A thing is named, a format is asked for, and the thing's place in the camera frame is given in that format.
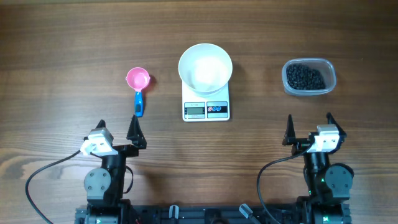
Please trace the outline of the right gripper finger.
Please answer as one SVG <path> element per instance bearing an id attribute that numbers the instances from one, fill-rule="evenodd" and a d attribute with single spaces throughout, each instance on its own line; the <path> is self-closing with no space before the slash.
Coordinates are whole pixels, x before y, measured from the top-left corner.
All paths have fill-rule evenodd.
<path id="1" fill-rule="evenodd" d="M 295 129 L 294 123 L 292 119 L 292 115 L 288 115 L 287 118 L 287 127 L 285 130 L 284 138 L 282 144 L 284 146 L 294 145 L 296 143 Z"/>
<path id="2" fill-rule="evenodd" d="M 335 121 L 334 117 L 332 116 L 332 114 L 331 114 L 330 112 L 328 112 L 328 113 L 326 114 L 326 118 L 327 118 L 328 124 L 334 124 L 334 125 L 337 127 L 340 136 L 347 137 L 346 132 L 345 132 L 345 131 L 343 130 L 343 128 Z"/>

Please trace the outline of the pink scoop blue handle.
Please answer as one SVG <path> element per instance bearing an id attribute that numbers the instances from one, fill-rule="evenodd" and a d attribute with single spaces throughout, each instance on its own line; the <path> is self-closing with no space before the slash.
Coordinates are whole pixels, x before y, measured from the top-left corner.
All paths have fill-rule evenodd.
<path id="1" fill-rule="evenodd" d="M 144 97 L 142 91 L 149 85 L 150 75 L 144 68 L 134 67 L 128 71 L 126 75 L 126 82 L 135 91 L 135 115 L 137 117 L 142 117 L 144 114 Z"/>

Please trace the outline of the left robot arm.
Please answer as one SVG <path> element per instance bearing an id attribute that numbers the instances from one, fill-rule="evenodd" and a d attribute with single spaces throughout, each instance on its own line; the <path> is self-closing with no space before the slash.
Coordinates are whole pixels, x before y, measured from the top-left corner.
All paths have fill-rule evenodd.
<path id="1" fill-rule="evenodd" d="M 126 139 L 131 143 L 114 146 L 114 138 L 103 120 L 84 138 L 80 151 L 85 156 L 99 157 L 101 167 L 89 171 L 85 176 L 84 188 L 88 204 L 85 209 L 76 211 L 75 223 L 125 224 L 141 222 L 131 201 L 123 198 L 123 195 L 132 188 L 132 185 L 129 185 L 127 190 L 124 190 L 125 173 L 132 171 L 126 165 L 126 160 L 128 157 L 137 157 L 139 151 L 147 146 L 137 116 L 132 117 Z"/>

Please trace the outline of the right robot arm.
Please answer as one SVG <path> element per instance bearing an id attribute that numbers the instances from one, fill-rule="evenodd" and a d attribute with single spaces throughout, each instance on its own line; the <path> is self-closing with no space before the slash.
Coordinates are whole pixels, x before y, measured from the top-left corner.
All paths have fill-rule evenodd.
<path id="1" fill-rule="evenodd" d="M 326 114 L 327 124 L 317 126 L 307 138 L 297 138 L 291 115 L 282 141 L 292 146 L 293 156 L 304 159 L 303 176 L 308 196 L 300 196 L 295 203 L 294 217 L 305 224 L 351 224 L 349 205 L 354 171 L 343 163 L 331 164 L 329 156 L 338 151 L 347 134 L 331 113 Z"/>

